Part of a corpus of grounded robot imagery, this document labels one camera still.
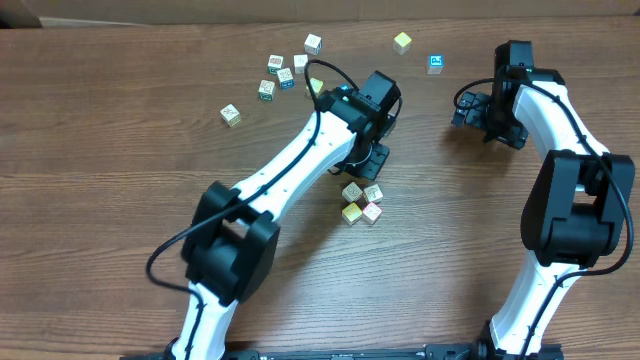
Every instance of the wooden table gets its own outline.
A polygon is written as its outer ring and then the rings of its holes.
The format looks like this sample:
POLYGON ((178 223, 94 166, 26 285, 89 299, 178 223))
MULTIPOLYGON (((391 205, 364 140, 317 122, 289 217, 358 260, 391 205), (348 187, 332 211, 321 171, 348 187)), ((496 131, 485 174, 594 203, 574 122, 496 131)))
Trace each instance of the wooden table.
MULTIPOLYGON (((403 92, 377 182, 384 213, 375 226, 347 226, 340 191, 351 179, 321 177, 285 218, 273 270, 237 311, 231 342, 474 339, 522 263, 520 214, 541 161, 531 141, 515 151, 452 127, 451 97, 490 77, 494 48, 509 39, 532 40, 536 65, 560 71, 598 140, 640 159, 638 18, 3 30, 0 358, 115 359, 179 334, 187 297, 152 286, 147 257, 189 224, 211 182, 249 176, 302 128, 312 105, 300 75, 273 103, 257 91, 274 79, 269 55, 291 65, 308 33, 324 39, 320 58, 357 82, 377 69, 403 92), (413 38, 404 56, 391 49, 401 31, 413 38), (442 74, 426 75, 429 53, 444 54, 442 74), (220 119, 229 103, 242 114, 234 128, 220 119)), ((342 83, 313 71, 327 87, 342 83)), ((186 283, 178 251, 156 269, 186 283)), ((639 278, 635 255, 619 273, 580 280, 545 341, 561 342, 568 359, 640 357, 639 278)))

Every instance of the yellow cube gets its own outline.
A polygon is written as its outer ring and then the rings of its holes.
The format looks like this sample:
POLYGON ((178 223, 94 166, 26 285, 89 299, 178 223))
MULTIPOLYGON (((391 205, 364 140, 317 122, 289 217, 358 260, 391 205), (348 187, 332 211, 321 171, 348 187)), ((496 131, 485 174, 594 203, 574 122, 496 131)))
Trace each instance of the yellow cube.
POLYGON ((355 203, 351 203, 342 210, 342 217, 347 221, 347 224, 353 225, 362 217, 362 210, 355 203))
POLYGON ((411 38, 409 35, 401 32, 393 39, 393 49, 400 55, 406 53, 411 46, 411 38))
MULTIPOLYGON (((313 88, 314 94, 316 94, 316 96, 320 95, 320 90, 322 90, 322 85, 324 85, 324 82, 314 78, 309 79, 309 81, 311 82, 311 87, 313 88)), ((305 89, 305 94, 307 95, 307 97, 311 97, 311 94, 309 94, 309 87, 305 86, 305 89)))

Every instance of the wooden block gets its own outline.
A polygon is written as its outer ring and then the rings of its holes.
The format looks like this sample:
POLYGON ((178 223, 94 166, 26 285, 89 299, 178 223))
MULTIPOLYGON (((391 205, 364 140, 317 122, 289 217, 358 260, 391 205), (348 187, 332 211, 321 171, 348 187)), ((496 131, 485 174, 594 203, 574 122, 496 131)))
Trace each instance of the wooden block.
POLYGON ((362 210, 362 215, 364 216, 364 221, 369 225, 373 225, 378 221, 380 215, 382 215, 382 209, 375 203, 369 203, 369 205, 362 210))
MULTIPOLYGON (((311 82, 311 87, 313 88, 313 92, 316 94, 316 96, 320 95, 320 90, 322 90, 322 85, 324 85, 324 82, 314 78, 309 79, 309 81, 311 82)), ((310 98, 311 94, 309 93, 309 87, 305 85, 304 88, 305 95, 310 98)))
POLYGON ((442 72, 444 68, 444 56, 440 54, 429 55, 429 61, 427 62, 427 74, 437 75, 442 72))
POLYGON ((353 225, 360 220, 362 217, 362 211, 358 207, 358 205, 352 203, 349 204, 346 208, 342 209, 342 217, 345 219, 347 224, 353 225))
POLYGON ((222 114, 222 118, 229 126, 234 126, 240 122, 240 112, 231 104, 220 110, 220 114, 222 114))
POLYGON ((380 186, 371 185, 368 188, 365 188, 364 198, 368 203, 380 203, 380 201, 382 201, 382 191, 380 191, 380 186))
POLYGON ((304 42, 304 51, 311 55, 318 55, 322 49, 322 38, 317 35, 309 34, 304 42))
POLYGON ((309 62, 309 56, 305 55, 293 55, 293 67, 296 74, 304 74, 304 67, 309 62))
POLYGON ((342 190, 342 196, 344 196, 348 202, 356 202, 362 197, 362 190, 360 190, 356 183, 351 183, 342 190))
POLYGON ((274 74, 278 72, 278 70, 282 69, 282 65, 284 64, 284 57, 278 55, 269 56, 269 63, 267 64, 267 71, 269 74, 274 74))
POLYGON ((262 80, 260 82, 260 87, 258 88, 258 94, 260 94, 260 99, 272 101, 273 97, 276 95, 276 83, 273 81, 262 80))
POLYGON ((393 39, 393 50, 395 50, 398 54, 402 55, 409 51, 409 47, 411 46, 411 38, 409 35, 401 32, 398 36, 393 39))
POLYGON ((278 81, 280 82, 280 89, 288 89, 293 87, 293 75, 291 75, 291 69, 284 68, 282 70, 278 70, 276 73, 278 75, 278 81))

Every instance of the cube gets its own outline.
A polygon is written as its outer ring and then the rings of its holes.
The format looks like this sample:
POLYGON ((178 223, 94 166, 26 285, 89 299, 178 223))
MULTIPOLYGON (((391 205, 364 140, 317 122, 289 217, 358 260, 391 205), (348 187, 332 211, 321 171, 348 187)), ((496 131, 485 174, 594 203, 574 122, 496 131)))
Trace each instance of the cube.
POLYGON ((278 55, 269 56, 269 63, 267 64, 267 71, 269 74, 276 74, 278 70, 282 69, 284 64, 284 57, 278 55))
MULTIPOLYGON (((320 94, 320 90, 322 90, 322 85, 324 85, 324 82, 314 78, 309 79, 309 81, 311 82, 313 93, 316 94, 316 96, 318 96, 320 94)), ((305 94, 307 95, 307 97, 311 97, 311 94, 309 93, 309 87, 305 86, 305 89, 306 89, 305 94)))
POLYGON ((398 36, 393 39, 393 50, 395 50, 398 54, 402 55, 409 51, 409 47, 411 46, 411 38, 409 35, 401 32, 398 36))
POLYGON ((227 123, 227 125, 231 127, 240 122, 240 112, 235 108, 235 106, 231 104, 220 110, 220 114, 222 114, 222 118, 227 123))
POLYGON ((369 203, 369 205, 362 210, 362 215, 364 216, 364 221, 369 225, 373 225, 378 221, 380 215, 382 215, 382 209, 375 203, 369 203))
POLYGON ((309 34, 304 42, 304 51, 311 55, 318 55, 322 49, 322 38, 317 35, 309 34))
POLYGON ((382 191, 380 191, 380 186, 371 185, 368 188, 365 188, 364 198, 368 203, 380 203, 380 201, 382 201, 382 191))
POLYGON ((342 217, 347 221, 347 224, 353 225, 362 217, 362 210, 356 204, 349 204, 349 206, 342 209, 342 217))
POLYGON ((429 62, 427 62, 428 71, 427 74, 440 74, 444 67, 444 56, 440 54, 429 55, 429 62))
POLYGON ((344 196, 348 202, 356 202, 362 197, 362 190, 360 190, 356 183, 351 183, 342 190, 342 196, 344 196))
POLYGON ((280 89, 288 89, 293 87, 293 75, 291 75, 291 69, 284 68, 282 70, 278 70, 276 73, 278 75, 278 81, 280 82, 280 89))
POLYGON ((304 74, 304 67, 309 62, 307 55, 293 55, 293 67, 296 74, 304 74))
POLYGON ((262 80, 258 88, 260 99, 272 101, 276 95, 276 83, 273 81, 262 80))

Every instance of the printed symbol on cube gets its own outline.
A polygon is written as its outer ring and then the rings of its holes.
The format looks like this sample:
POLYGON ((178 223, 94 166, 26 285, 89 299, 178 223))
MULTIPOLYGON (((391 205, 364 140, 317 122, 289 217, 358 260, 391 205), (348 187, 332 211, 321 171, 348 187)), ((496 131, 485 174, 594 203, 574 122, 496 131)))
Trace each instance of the printed symbol on cube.
MULTIPOLYGON (((309 82, 311 82, 313 93, 316 94, 316 96, 320 94, 320 90, 322 90, 322 85, 324 85, 324 82, 314 78, 309 79, 309 82)), ((308 86, 305 86, 305 94, 307 95, 307 97, 311 97, 308 86)))
POLYGON ((278 70, 282 69, 284 64, 284 57, 278 55, 269 56, 269 63, 267 64, 267 71, 269 74, 276 74, 278 70))
POLYGON ((410 46, 411 38, 404 32, 401 32, 393 39, 393 50, 395 50, 400 55, 406 53, 409 50, 410 46))
POLYGON ((264 100, 273 100, 273 97, 276 94, 276 83, 273 81, 262 80, 260 82, 260 88, 258 88, 258 94, 261 99, 264 100))
POLYGON ((280 82, 280 89, 288 89, 293 87, 293 75, 291 74, 291 69, 284 68, 282 70, 278 70, 276 73, 278 75, 278 81, 280 82))
POLYGON ((304 42, 304 51, 312 55, 318 55, 322 49, 322 38, 317 35, 309 34, 304 42))
POLYGON ((442 55, 429 55, 429 62, 427 63, 429 70, 427 74, 440 74, 444 67, 444 56, 442 55))
POLYGON ((349 204, 342 210, 342 217, 347 221, 347 224, 353 225, 362 217, 362 211, 356 204, 349 204))
POLYGON ((309 62, 307 55, 293 55, 293 67, 296 74, 304 74, 304 67, 309 62))
POLYGON ((362 190, 360 190, 356 183, 351 183, 342 190, 342 196, 348 202, 356 202, 362 197, 362 190))
POLYGON ((369 225, 373 225, 378 221, 380 215, 382 215, 382 209, 375 203, 369 203, 369 205, 362 210, 362 214, 364 215, 364 221, 369 225))
POLYGON ((234 126, 240 122, 240 112, 232 104, 220 110, 220 114, 222 114, 222 118, 229 126, 234 126))
POLYGON ((380 203, 380 201, 382 201, 382 191, 380 191, 380 186, 371 185, 368 188, 365 188, 364 198, 368 203, 380 203))

